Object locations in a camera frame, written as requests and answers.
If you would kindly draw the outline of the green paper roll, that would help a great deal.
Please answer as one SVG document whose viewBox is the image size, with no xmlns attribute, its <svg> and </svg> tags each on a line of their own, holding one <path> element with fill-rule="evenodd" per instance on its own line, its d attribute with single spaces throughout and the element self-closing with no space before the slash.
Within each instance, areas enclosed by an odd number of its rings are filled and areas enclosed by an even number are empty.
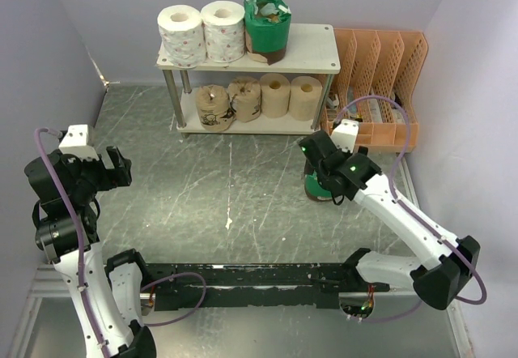
<svg viewBox="0 0 518 358">
<path fill-rule="evenodd" d="M 331 193 L 319 185 L 316 172 L 308 161 L 304 165 L 304 192 L 315 202 L 331 202 L 333 199 Z"/>
</svg>

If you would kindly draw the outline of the tan unwrapped paper roll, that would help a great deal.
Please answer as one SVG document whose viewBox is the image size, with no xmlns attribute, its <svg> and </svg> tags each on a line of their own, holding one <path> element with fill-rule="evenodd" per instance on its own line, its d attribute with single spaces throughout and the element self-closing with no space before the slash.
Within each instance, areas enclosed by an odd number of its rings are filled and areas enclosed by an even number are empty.
<svg viewBox="0 0 518 358">
<path fill-rule="evenodd" d="M 268 73 L 260 77 L 261 112 L 268 118 L 283 117 L 288 112 L 291 83 L 281 74 Z"/>
<path fill-rule="evenodd" d="M 321 98 L 322 85 L 311 76 L 299 76 L 291 81 L 289 114 L 297 121 L 310 121 L 314 118 Z"/>
</svg>

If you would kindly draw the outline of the brown roll with cartoon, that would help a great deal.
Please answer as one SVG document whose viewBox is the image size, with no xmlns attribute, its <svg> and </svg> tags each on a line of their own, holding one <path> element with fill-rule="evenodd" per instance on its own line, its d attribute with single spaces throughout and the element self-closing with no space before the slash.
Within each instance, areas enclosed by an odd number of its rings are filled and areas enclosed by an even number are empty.
<svg viewBox="0 0 518 358">
<path fill-rule="evenodd" d="M 227 92 L 237 121 L 250 122 L 260 116 L 261 85 L 257 79 L 238 76 L 230 82 Z"/>
</svg>

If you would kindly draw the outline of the brown roll white label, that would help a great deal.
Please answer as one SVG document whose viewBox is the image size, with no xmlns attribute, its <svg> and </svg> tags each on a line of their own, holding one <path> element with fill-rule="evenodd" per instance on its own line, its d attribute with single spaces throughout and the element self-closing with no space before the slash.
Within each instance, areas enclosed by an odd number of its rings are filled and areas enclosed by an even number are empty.
<svg viewBox="0 0 518 358">
<path fill-rule="evenodd" d="M 229 96 L 222 86 L 211 84 L 199 87 L 195 101 L 199 121 L 209 132 L 223 132 L 235 120 Z"/>
</svg>

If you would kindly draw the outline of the white paper roll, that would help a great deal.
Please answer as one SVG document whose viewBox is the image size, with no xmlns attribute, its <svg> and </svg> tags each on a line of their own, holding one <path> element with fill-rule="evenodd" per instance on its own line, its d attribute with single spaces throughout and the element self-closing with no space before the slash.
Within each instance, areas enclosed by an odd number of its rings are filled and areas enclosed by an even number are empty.
<svg viewBox="0 0 518 358">
<path fill-rule="evenodd" d="M 189 69 L 206 60 L 206 44 L 200 12 L 187 5 L 168 6 L 157 17 L 166 59 Z"/>
</svg>

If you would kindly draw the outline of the green roll brown band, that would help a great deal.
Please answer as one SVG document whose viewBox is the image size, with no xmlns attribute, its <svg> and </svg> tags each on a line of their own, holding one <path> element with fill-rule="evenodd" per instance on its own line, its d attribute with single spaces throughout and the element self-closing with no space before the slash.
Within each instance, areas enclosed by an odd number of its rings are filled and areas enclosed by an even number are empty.
<svg viewBox="0 0 518 358">
<path fill-rule="evenodd" d="M 291 9 L 283 0 L 244 0 L 244 26 L 252 60 L 272 65 L 285 57 Z"/>
</svg>

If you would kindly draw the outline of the white roll with red dots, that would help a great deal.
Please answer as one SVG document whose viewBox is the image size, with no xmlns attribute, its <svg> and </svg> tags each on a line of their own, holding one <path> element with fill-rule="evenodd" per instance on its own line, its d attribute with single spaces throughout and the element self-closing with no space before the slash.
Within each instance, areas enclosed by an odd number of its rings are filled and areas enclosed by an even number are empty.
<svg viewBox="0 0 518 358">
<path fill-rule="evenodd" d="M 207 57 L 230 63 L 245 55 L 244 7 L 237 2 L 214 1 L 201 10 Z"/>
</svg>

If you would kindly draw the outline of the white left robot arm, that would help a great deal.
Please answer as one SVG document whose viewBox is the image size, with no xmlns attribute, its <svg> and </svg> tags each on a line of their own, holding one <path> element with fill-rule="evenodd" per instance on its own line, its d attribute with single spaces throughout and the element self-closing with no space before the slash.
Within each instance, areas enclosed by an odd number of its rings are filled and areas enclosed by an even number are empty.
<svg viewBox="0 0 518 358">
<path fill-rule="evenodd" d="M 25 167 L 38 197 L 32 212 L 35 242 L 66 284 L 88 357 L 154 357 L 155 341 L 140 305 L 150 270 L 135 249 L 107 262 L 102 257 L 96 195 L 132 182 L 130 160 L 117 147 L 107 153 L 112 168 L 101 156 L 85 160 L 58 149 Z"/>
</svg>

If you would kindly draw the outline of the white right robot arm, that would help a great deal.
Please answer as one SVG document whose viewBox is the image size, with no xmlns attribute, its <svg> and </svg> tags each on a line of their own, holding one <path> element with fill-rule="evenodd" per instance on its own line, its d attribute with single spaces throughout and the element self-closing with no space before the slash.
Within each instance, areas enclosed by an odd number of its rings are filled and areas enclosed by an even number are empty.
<svg viewBox="0 0 518 358">
<path fill-rule="evenodd" d="M 316 181 L 331 193 L 333 202 L 356 202 L 382 220 L 412 250 L 411 257 L 366 251 L 343 272 L 344 284 L 361 291 L 369 283 L 413 288 L 434 309 L 445 310 L 476 271 L 481 246 L 472 236 L 463 238 L 442 228 L 393 186 L 389 177 L 365 151 L 345 152 L 324 132 L 299 141 Z"/>
</svg>

